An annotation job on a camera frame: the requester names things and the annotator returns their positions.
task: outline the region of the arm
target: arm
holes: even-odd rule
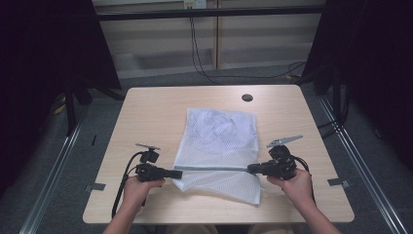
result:
[[[128,178],[122,205],[103,233],[129,233],[131,224],[142,208],[141,204],[148,196],[149,190],[153,187],[160,187],[164,183],[164,179],[140,182],[136,176]]]
[[[341,233],[317,208],[313,200],[312,181],[308,172],[296,169],[295,177],[290,180],[281,180],[271,176],[268,176],[267,180],[282,188],[314,233]]]

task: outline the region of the hand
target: hand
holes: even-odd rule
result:
[[[296,169],[295,177],[282,180],[267,176],[267,180],[282,188],[282,191],[295,207],[314,204],[311,176],[307,171]]]
[[[148,196],[149,190],[154,187],[161,187],[164,185],[165,179],[141,182],[138,180],[138,175],[131,176],[125,183],[124,199],[121,208],[132,209],[137,214],[143,201]]]

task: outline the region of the white mesh bag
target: white mesh bag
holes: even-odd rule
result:
[[[173,168],[182,191],[198,189],[259,204],[260,182],[246,171],[257,162],[255,116],[241,111],[190,108]]]

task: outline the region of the wall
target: wall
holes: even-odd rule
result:
[[[94,6],[98,13],[183,9],[183,1],[155,1],[94,0]],[[323,5],[324,1],[207,1],[208,8],[279,7],[286,4]],[[306,60],[319,17],[320,14],[194,19],[203,69]],[[121,79],[195,71],[189,19],[103,21],[101,27]]]

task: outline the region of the light wooden tabletop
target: light wooden tabletop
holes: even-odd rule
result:
[[[250,94],[253,100],[242,100]],[[255,114],[258,162],[271,159],[266,145],[281,137],[302,135],[288,143],[291,154],[303,158],[313,175],[318,207],[332,222],[350,222],[354,213],[343,187],[329,186],[337,174],[319,135],[301,90],[293,85],[202,86],[130,89],[122,107],[96,183],[103,191],[92,191],[85,208],[86,223],[108,223],[122,174],[131,156],[144,151],[137,142],[161,147],[158,167],[171,169],[186,125],[187,108],[239,110]],[[260,177],[261,203],[253,206],[203,191],[181,192],[167,178],[154,188],[135,223],[300,223],[303,217],[280,188]]]

